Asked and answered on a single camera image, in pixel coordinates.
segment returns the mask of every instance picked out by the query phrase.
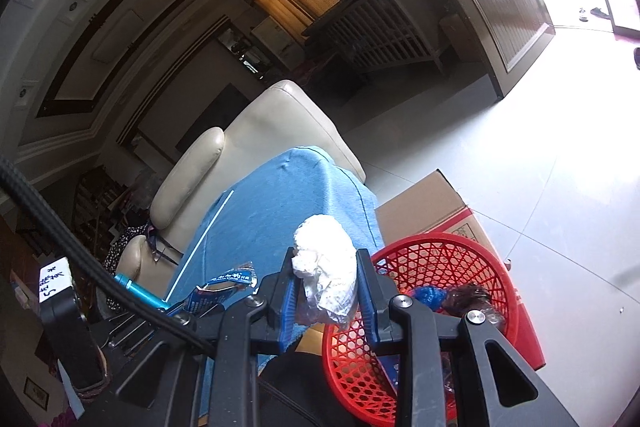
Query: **framed picture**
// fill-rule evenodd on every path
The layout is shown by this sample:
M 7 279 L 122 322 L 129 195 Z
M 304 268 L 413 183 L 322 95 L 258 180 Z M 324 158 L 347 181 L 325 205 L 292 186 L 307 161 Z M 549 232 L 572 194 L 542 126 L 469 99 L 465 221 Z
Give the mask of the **framed picture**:
M 49 393 L 31 380 L 31 378 L 27 377 L 27 380 L 24 382 L 24 390 L 22 392 L 44 410 L 47 410 L 47 405 L 49 404 Z

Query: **white tape line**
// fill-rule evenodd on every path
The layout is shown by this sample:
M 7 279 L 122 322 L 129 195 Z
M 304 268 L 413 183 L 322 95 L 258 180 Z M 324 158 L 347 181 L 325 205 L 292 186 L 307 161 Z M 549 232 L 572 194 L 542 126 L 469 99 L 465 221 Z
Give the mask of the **white tape line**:
M 40 284 L 38 295 L 40 302 L 73 285 L 69 261 L 66 257 L 40 268 Z
M 175 278 L 174 285 L 171 286 L 171 289 L 169 290 L 169 293 L 167 294 L 166 299 L 164 299 L 164 300 L 168 301 L 171 298 L 171 294 L 174 292 L 175 287 L 176 287 L 178 281 L 180 280 L 180 277 L 182 277 L 182 274 L 186 270 L 187 266 L 189 266 L 189 263 L 191 262 L 191 258 L 193 257 L 193 254 L 195 253 L 195 251 L 198 249 L 198 247 L 202 243 L 202 240 L 207 235 L 207 232 L 209 232 L 209 229 L 211 228 L 211 225 L 213 225 L 213 222 L 218 218 L 218 216 L 220 215 L 220 212 L 222 212 L 222 209 L 225 208 L 226 202 L 229 200 L 229 198 L 231 197 L 231 194 L 233 194 L 233 193 L 234 193 L 233 191 L 229 192 L 228 196 L 225 198 L 225 200 L 220 205 L 220 208 L 216 212 L 216 215 L 213 216 L 211 221 L 209 221 L 209 224 L 207 225 L 207 228 L 205 229 L 204 233 L 200 236 L 198 242 L 196 243 L 196 246 L 193 247 L 193 250 L 191 250 L 191 253 L 189 254 L 189 257 L 187 258 L 187 262 L 184 263 L 184 266 L 180 270 L 180 273 L 178 273 L 178 277 Z

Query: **blue towel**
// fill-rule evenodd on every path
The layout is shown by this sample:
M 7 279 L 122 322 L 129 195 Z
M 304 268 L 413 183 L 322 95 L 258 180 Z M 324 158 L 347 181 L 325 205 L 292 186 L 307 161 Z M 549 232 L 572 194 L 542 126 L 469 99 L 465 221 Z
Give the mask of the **blue towel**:
M 280 270 L 297 227 L 314 214 L 334 216 L 355 248 L 382 248 L 376 197 L 318 147 L 276 156 L 226 190 L 209 209 L 169 283 L 166 300 L 184 299 L 196 285 L 246 261 L 258 283 Z M 244 298 L 237 293 L 225 306 Z M 298 327 L 300 336 L 305 328 Z M 212 363 L 207 364 L 200 412 L 209 406 Z

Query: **black shoe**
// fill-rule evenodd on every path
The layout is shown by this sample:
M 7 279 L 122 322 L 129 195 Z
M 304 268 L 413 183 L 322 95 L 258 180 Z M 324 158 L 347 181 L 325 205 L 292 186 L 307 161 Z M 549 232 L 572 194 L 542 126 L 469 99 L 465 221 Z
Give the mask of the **black shoe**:
M 601 19 L 611 19 L 611 15 L 608 13 L 604 13 L 600 8 L 592 8 L 591 15 L 595 15 L 596 17 L 600 17 Z

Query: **white sticker with writing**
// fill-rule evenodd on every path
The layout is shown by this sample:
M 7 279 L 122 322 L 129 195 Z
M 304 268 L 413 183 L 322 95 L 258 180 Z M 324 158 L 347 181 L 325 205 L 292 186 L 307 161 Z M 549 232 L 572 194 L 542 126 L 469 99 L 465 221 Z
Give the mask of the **white sticker with writing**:
M 72 285 L 71 270 L 66 257 L 47 264 L 40 268 L 40 302 L 46 301 L 50 296 L 61 292 Z

